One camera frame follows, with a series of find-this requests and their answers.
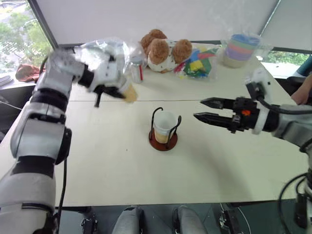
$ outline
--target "paper cup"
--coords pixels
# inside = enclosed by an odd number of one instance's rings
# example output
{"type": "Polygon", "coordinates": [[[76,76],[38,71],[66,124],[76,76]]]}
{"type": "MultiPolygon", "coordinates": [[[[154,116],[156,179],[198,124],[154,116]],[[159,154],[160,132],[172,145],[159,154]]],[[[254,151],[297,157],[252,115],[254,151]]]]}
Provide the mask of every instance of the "paper cup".
{"type": "Polygon", "coordinates": [[[170,130],[177,125],[177,117],[169,111],[159,111],[154,116],[154,133],[159,143],[167,143],[170,130]]]}
{"type": "Polygon", "coordinates": [[[134,102],[137,100],[137,93],[130,81],[127,80],[119,91],[125,96],[125,102],[134,102]]]}

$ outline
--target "green foliage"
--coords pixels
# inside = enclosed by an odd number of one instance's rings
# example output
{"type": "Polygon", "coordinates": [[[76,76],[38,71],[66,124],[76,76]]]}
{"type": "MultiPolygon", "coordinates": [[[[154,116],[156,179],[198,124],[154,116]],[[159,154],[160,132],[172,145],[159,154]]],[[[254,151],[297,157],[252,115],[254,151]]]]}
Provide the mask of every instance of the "green foliage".
{"type": "Polygon", "coordinates": [[[16,68],[21,63],[40,66],[44,57],[51,51],[36,19],[29,17],[30,12],[12,13],[8,22],[0,22],[0,48],[6,55],[15,55],[18,64],[8,56],[0,56],[2,67],[16,68]]]}
{"type": "Polygon", "coordinates": [[[307,60],[309,55],[290,53],[282,51],[270,51],[268,56],[263,59],[263,62],[271,63],[292,63],[295,65],[301,65],[307,60]]]}

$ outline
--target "brown teddy bear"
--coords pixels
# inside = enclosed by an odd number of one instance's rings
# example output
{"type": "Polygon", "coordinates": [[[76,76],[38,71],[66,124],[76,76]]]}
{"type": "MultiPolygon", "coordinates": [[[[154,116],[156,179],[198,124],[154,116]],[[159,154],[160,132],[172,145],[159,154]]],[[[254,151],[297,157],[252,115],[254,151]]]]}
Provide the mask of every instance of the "brown teddy bear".
{"type": "Polygon", "coordinates": [[[192,53],[192,44],[182,39],[177,42],[167,39],[158,29],[146,34],[141,45],[147,57],[148,66],[155,72],[165,73],[173,70],[192,53]]]}

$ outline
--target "floor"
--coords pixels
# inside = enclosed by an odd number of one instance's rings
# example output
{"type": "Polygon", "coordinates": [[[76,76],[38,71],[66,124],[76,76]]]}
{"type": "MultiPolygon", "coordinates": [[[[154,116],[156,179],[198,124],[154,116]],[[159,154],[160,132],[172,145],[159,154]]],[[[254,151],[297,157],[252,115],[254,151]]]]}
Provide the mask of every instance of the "floor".
{"type": "MultiPolygon", "coordinates": [[[[168,205],[143,205],[140,206],[145,212],[146,232],[148,234],[172,234],[172,210],[180,204],[168,205]]],[[[218,226],[220,216],[220,204],[186,204],[196,211],[203,222],[208,234],[227,234],[229,232],[221,230],[218,226]]],[[[98,220],[98,234],[111,234],[120,213],[127,206],[102,206],[93,207],[98,220]]],[[[276,203],[266,202],[253,205],[242,206],[241,210],[245,214],[252,234],[283,234],[280,224],[276,203]]],[[[292,233],[303,234],[304,230],[297,227],[293,222],[294,200],[283,201],[283,211],[286,222],[292,233]]],[[[248,226],[241,213],[235,210],[240,227],[244,234],[248,234],[248,226]]],[[[80,223],[83,215],[77,212],[62,212],[60,234],[82,233],[80,223]]]]}

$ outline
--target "red cloth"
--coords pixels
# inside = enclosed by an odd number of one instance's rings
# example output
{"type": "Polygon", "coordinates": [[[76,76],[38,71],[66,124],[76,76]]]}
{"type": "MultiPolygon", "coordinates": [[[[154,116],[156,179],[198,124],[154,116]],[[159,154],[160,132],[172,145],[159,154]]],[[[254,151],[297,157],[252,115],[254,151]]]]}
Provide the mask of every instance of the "red cloth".
{"type": "Polygon", "coordinates": [[[15,74],[16,79],[19,81],[30,82],[34,81],[35,83],[39,79],[40,69],[36,66],[29,64],[21,64],[18,67],[18,70],[15,74]]]}

